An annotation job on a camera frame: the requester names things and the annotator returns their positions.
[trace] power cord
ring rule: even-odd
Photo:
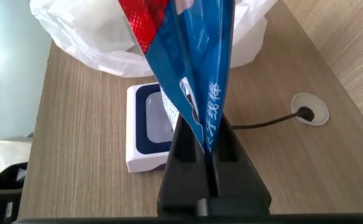
[[[314,119],[314,112],[312,111],[312,109],[306,107],[306,106],[302,106],[301,108],[299,108],[297,110],[296,113],[293,113],[293,114],[289,114],[289,115],[286,115],[282,118],[278,118],[278,119],[274,119],[272,121],[267,121],[267,122],[264,122],[264,123],[260,123],[260,124],[249,124],[249,125],[234,125],[232,126],[233,129],[253,129],[253,128],[262,128],[262,127],[265,127],[265,126],[269,126],[269,125],[272,125],[272,124],[276,124],[276,123],[279,123],[279,122],[282,122],[282,121],[286,121],[287,119],[290,119],[290,118],[295,118],[295,117],[301,117],[307,121],[313,121]]]

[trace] blue plastic bag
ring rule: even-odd
[[[119,3],[161,88],[211,152],[227,92],[235,1]]]

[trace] floor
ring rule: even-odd
[[[34,131],[50,43],[29,0],[0,0],[0,139]]]

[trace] wood grain surface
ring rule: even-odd
[[[290,113],[299,92],[331,119],[292,119],[237,136],[273,196],[272,213],[363,212],[363,115],[282,1],[268,13],[262,51],[230,74],[232,124]],[[96,72],[52,46],[20,218],[155,216],[163,172],[129,174],[126,89],[153,78]]]
[[[363,0],[284,0],[363,114]]]

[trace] wooden desk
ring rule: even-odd
[[[290,113],[309,92],[331,112],[324,127],[292,119],[237,131],[273,196],[272,213],[363,212],[363,115],[283,1],[268,13],[262,51],[230,74],[232,124]],[[129,174],[126,89],[154,78],[87,68],[53,45],[20,218],[155,216],[163,172]]]

